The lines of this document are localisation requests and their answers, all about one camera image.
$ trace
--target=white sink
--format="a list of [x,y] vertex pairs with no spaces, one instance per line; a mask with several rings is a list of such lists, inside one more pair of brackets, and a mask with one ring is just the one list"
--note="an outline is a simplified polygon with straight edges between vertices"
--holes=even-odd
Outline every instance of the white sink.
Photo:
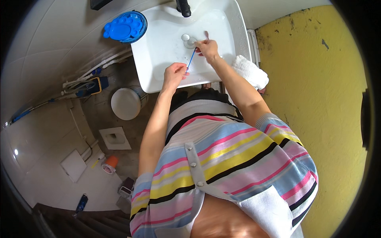
[[[183,34],[204,40],[204,31],[216,40],[218,53],[229,64],[236,55],[251,60],[248,36],[238,3],[235,0],[189,1],[192,15],[184,18],[171,2],[143,11],[147,32],[131,44],[136,70],[146,93],[159,92],[166,67],[173,62],[189,64],[194,49],[184,46]],[[179,88],[220,81],[204,57],[196,53],[189,66],[190,75]]]

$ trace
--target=concrete floor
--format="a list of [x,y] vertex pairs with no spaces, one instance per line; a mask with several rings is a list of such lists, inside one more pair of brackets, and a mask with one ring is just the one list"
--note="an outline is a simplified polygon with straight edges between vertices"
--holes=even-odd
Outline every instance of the concrete floor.
[[[100,76],[108,77],[109,87],[102,90],[99,94],[92,95],[88,100],[82,101],[83,113],[94,137],[99,140],[98,145],[106,157],[115,155],[119,158],[116,174],[118,174],[122,180],[127,177],[136,180],[138,176],[140,144],[149,117],[154,109],[158,93],[149,94],[147,104],[142,108],[136,118],[124,121],[113,113],[111,109],[111,97],[119,88],[127,88],[135,85],[140,86],[133,57],[129,57],[126,62],[110,65],[101,72]],[[188,91],[190,96],[199,91],[200,88],[201,85],[196,85],[183,88],[182,90]],[[212,83],[212,88],[221,91],[219,82]],[[107,149],[99,130],[120,126],[123,127],[131,150]]]

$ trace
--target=white towel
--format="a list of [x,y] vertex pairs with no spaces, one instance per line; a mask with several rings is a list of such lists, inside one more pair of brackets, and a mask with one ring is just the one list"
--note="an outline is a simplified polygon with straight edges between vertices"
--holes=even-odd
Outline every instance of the white towel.
[[242,55],[235,58],[232,67],[256,89],[261,90],[269,83],[267,74]]

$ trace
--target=yellow wall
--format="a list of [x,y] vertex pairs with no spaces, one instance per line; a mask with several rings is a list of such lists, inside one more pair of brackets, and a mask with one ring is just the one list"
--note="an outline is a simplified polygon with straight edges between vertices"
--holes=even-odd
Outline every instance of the yellow wall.
[[360,108],[366,81],[359,51],[333,6],[295,12],[256,34],[270,79],[264,99],[300,137],[319,175],[303,233],[330,237],[356,196],[365,164]]

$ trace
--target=faucet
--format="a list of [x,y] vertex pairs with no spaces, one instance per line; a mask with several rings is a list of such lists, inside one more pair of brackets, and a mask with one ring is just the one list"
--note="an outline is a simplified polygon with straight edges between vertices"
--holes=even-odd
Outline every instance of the faucet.
[[176,0],[177,11],[185,18],[191,16],[191,7],[188,4],[188,0]]

